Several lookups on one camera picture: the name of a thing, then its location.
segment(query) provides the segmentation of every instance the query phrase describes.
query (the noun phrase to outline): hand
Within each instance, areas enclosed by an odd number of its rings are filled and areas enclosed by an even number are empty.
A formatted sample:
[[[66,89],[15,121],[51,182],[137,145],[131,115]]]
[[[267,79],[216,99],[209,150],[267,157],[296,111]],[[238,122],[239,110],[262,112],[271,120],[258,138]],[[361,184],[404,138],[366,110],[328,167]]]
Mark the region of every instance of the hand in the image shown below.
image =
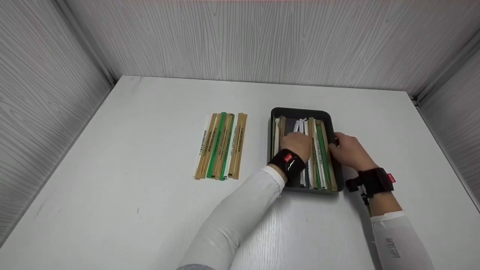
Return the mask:
[[[281,149],[288,149],[294,152],[305,163],[307,163],[308,159],[310,158],[310,138],[300,132],[287,134],[287,136],[283,137],[280,147]]]
[[[335,137],[337,137],[340,145],[330,144],[328,148],[340,163],[352,167],[356,171],[367,171],[378,168],[378,165],[373,162],[357,138],[341,132],[335,132]]]

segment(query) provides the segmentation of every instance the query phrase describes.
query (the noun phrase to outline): black clip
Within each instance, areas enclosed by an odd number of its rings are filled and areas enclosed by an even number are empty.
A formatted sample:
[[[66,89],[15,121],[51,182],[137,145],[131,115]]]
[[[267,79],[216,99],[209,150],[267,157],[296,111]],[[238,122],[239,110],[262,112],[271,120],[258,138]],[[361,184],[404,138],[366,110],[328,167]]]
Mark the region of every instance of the black clip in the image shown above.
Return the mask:
[[[345,185],[349,192],[355,192],[359,190],[359,186],[363,185],[360,181],[360,177],[355,177],[345,181]]]
[[[353,179],[349,179],[345,181],[345,185],[347,186],[347,189],[349,192],[355,192],[359,190],[359,186],[363,185],[359,177],[355,177]],[[368,196],[365,192],[360,193],[361,198],[363,200],[363,203],[368,206],[370,203],[368,202],[368,198],[371,196]]]

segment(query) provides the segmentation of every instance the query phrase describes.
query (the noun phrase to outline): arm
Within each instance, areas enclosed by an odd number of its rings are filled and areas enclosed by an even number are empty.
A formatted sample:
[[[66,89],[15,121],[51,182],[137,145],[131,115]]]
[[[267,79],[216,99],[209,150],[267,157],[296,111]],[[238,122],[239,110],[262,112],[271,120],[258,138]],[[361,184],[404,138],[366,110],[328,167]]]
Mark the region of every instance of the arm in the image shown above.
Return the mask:
[[[378,168],[355,137],[335,133],[340,146],[329,145],[332,155],[356,171]],[[432,260],[410,220],[391,192],[370,199],[373,236],[384,269],[433,270]]]
[[[289,134],[281,145],[304,161],[310,157],[310,140],[305,135]],[[230,269],[240,243],[280,195],[286,181],[285,174],[275,165],[265,166],[250,175],[215,207],[190,244],[179,269]]]

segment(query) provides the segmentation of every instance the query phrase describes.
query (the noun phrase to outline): left hand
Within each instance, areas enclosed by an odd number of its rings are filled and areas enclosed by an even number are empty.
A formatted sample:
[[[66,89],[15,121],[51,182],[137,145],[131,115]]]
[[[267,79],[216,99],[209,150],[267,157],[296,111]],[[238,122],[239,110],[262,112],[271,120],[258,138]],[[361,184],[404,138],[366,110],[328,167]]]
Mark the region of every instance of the left hand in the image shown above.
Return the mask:
[[[280,147],[282,149],[288,149],[294,152],[305,163],[307,163],[308,159],[310,158],[311,146],[312,143],[310,142],[310,137],[300,132],[287,134],[287,136],[283,137],[280,143]]]

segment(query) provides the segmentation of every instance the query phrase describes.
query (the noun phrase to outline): right hand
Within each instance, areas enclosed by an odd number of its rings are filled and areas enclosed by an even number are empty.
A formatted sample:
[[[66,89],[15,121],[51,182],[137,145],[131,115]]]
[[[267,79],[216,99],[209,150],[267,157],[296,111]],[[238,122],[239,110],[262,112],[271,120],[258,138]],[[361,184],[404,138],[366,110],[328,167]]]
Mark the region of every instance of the right hand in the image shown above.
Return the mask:
[[[378,168],[378,165],[373,162],[357,138],[341,132],[335,132],[335,137],[337,137],[340,145],[329,144],[328,148],[340,163],[352,167],[356,171]]]

